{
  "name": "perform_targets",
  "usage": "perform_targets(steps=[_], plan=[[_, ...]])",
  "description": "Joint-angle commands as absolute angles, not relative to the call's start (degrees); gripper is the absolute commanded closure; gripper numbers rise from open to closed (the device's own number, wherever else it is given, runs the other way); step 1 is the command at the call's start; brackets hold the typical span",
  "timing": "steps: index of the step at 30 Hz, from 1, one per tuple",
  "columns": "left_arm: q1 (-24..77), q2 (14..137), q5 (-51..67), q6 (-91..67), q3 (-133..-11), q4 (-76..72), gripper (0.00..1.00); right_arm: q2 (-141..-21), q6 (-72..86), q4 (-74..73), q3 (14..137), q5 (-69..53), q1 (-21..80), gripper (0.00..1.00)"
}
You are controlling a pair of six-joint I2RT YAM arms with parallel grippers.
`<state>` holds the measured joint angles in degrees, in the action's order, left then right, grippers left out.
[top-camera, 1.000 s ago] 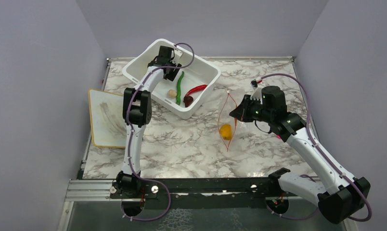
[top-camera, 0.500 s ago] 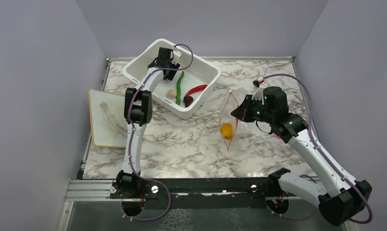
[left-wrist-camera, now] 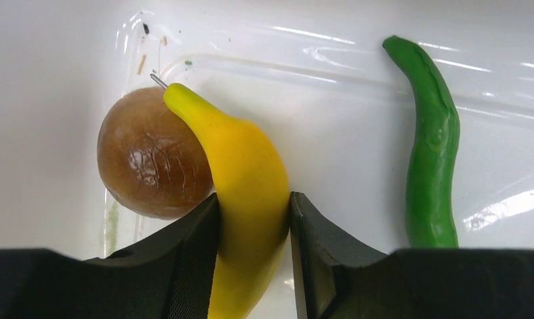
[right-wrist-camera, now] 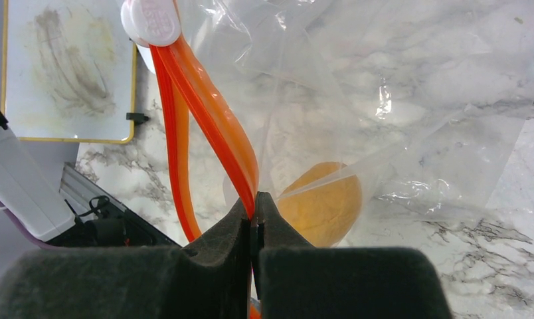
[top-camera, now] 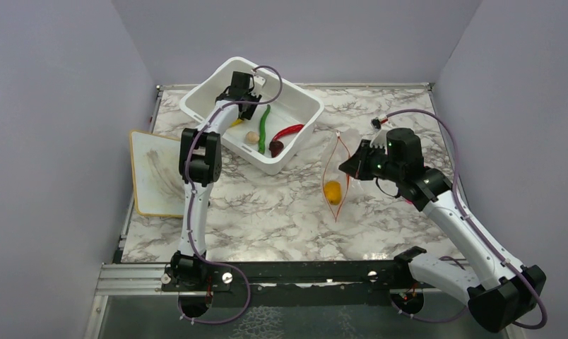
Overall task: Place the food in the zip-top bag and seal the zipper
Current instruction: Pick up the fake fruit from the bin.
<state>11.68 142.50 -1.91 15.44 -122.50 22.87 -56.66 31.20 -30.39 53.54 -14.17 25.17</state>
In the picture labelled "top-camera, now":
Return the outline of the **clear zip top bag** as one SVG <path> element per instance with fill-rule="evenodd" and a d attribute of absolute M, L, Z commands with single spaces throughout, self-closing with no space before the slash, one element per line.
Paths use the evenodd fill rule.
<path fill-rule="evenodd" d="M 361 135 L 356 129 L 346 131 L 333 130 L 326 140 L 326 147 L 321 154 L 321 195 L 329 212 L 329 223 L 337 223 L 347 219 L 343 214 L 350 210 L 350 204 L 354 199 L 360 197 L 365 191 L 361 182 L 349 177 L 338 169 L 338 166 L 351 158 L 360 144 Z M 339 205 L 330 205 L 323 192 L 323 186 L 328 181 L 341 183 L 342 201 Z"/>

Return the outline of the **orange citrus fruit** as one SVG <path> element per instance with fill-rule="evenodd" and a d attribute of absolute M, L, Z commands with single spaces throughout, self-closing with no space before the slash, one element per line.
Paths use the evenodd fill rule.
<path fill-rule="evenodd" d="M 337 181 L 328 181 L 323 186 L 324 197 L 326 201 L 333 206 L 337 206 L 342 201 L 341 183 Z"/>

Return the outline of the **yellow banana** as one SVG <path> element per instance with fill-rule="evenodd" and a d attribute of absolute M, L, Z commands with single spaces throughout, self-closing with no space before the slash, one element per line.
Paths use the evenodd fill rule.
<path fill-rule="evenodd" d="M 230 125 L 230 127 L 237 126 L 237 125 L 239 125 L 239 124 L 242 124 L 243 122 L 244 122 L 243 119 L 237 119 L 237 120 L 235 120 L 235 121 Z"/>

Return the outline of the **green chili pepper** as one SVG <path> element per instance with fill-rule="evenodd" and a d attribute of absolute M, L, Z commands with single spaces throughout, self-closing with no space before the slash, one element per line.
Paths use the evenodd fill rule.
<path fill-rule="evenodd" d="M 258 152 L 260 154 L 264 154 L 266 151 L 266 120 L 271 112 L 271 106 L 266 105 L 266 110 L 264 111 L 263 115 L 261 116 L 259 122 L 259 140 L 258 140 Z"/>

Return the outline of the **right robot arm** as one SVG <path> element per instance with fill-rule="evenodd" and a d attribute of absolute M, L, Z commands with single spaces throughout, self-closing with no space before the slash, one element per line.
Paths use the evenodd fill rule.
<path fill-rule="evenodd" d="M 420 138 L 396 128 L 363 139 L 339 170 L 353 179 L 393 182 L 398 195 L 433 221 L 465 256 L 472 273 L 413 247 L 395 257 L 392 278 L 401 287 L 423 282 L 468 307 L 485 330 L 498 333 L 541 305 L 547 280 L 537 266 L 525 266 L 469 211 L 440 170 L 425 165 Z"/>

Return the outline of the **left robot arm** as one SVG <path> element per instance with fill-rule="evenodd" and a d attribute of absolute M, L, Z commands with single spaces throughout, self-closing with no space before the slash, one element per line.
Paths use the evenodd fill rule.
<path fill-rule="evenodd" d="M 184 181 L 185 209 L 168 273 L 174 284 L 197 290 L 206 283 L 206 218 L 211 190 L 221 174 L 222 136 L 236 120 L 253 116 L 265 82 L 255 73 L 233 72 L 211 113 L 196 128 L 182 131 L 178 169 Z"/>

